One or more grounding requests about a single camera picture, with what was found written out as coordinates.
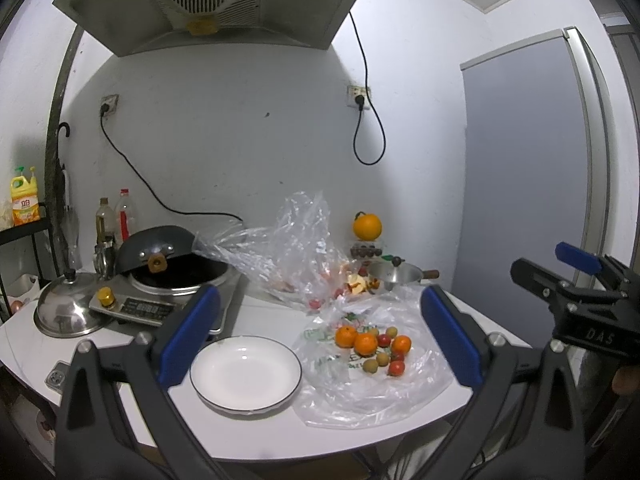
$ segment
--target bolt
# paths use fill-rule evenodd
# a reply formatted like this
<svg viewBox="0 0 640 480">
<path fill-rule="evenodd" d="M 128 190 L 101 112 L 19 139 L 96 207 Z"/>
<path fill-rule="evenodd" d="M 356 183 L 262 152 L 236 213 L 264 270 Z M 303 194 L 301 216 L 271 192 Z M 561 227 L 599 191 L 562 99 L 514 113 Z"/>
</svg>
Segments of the bolt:
<svg viewBox="0 0 640 480">
<path fill-rule="evenodd" d="M 153 337 L 149 332 L 138 332 L 136 336 L 136 345 L 148 345 L 151 343 Z"/>
<path fill-rule="evenodd" d="M 91 346 L 92 343 L 90 339 L 83 339 L 78 343 L 76 350 L 78 350 L 81 354 L 86 354 L 89 350 L 91 350 Z"/>
<path fill-rule="evenodd" d="M 556 354 L 560 354 L 564 351 L 564 343 L 562 341 L 558 341 L 558 339 L 552 339 L 549 342 L 549 346 Z"/>
<path fill-rule="evenodd" d="M 489 343 L 492 346 L 504 346 L 507 339 L 500 332 L 491 332 L 489 334 Z"/>
</svg>

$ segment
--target range hood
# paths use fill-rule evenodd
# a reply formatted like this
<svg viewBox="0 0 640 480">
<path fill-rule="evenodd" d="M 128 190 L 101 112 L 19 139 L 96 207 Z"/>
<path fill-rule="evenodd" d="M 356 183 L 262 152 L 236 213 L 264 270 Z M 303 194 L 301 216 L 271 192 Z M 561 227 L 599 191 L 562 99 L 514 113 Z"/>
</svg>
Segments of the range hood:
<svg viewBox="0 0 640 480">
<path fill-rule="evenodd" d="M 54 0 L 116 56 L 202 43 L 329 48 L 356 0 Z"/>
</svg>

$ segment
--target refrigerator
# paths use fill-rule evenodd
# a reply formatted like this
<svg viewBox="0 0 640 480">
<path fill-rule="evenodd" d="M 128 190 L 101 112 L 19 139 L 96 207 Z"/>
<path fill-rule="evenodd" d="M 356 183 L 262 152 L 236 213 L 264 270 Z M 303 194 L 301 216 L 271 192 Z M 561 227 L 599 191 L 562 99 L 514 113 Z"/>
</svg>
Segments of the refrigerator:
<svg viewBox="0 0 640 480">
<path fill-rule="evenodd" d="M 461 65 L 466 98 L 462 231 L 452 293 L 533 346 L 553 329 L 546 304 L 516 286 L 524 257 L 590 286 L 558 262 L 568 242 L 601 253 L 609 204 L 609 96 L 575 27 Z"/>
</svg>

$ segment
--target wall socket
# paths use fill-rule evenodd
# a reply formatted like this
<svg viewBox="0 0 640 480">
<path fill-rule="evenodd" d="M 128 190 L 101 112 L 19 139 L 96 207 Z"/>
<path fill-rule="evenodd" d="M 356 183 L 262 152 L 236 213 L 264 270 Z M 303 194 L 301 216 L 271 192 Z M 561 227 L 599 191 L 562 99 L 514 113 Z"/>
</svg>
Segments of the wall socket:
<svg viewBox="0 0 640 480">
<path fill-rule="evenodd" d="M 118 107 L 118 99 L 119 99 L 120 95 L 119 94 L 112 94 L 112 95 L 107 95 L 105 97 L 103 97 L 102 99 L 100 99 L 100 108 L 102 108 L 103 104 L 108 104 L 109 105 L 109 110 L 107 111 L 107 113 L 105 113 L 103 115 L 103 117 L 106 117 L 108 115 L 111 115 L 113 113 L 115 113 L 116 108 Z"/>
<path fill-rule="evenodd" d="M 347 86 L 347 106 L 350 106 L 351 108 L 358 108 L 358 104 L 355 99 L 359 95 L 364 97 L 363 110 L 369 110 L 371 108 L 371 103 L 369 102 L 369 99 L 367 99 L 367 91 L 364 86 Z"/>
</svg>

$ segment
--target hand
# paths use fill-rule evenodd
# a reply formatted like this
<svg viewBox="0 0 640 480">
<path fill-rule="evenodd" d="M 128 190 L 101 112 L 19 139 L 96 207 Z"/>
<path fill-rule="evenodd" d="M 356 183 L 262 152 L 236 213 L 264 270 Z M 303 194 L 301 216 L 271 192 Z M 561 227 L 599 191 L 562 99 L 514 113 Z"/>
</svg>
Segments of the hand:
<svg viewBox="0 0 640 480">
<path fill-rule="evenodd" d="M 627 396 L 640 390 L 640 366 L 623 366 L 611 381 L 613 392 L 619 396 Z"/>
</svg>

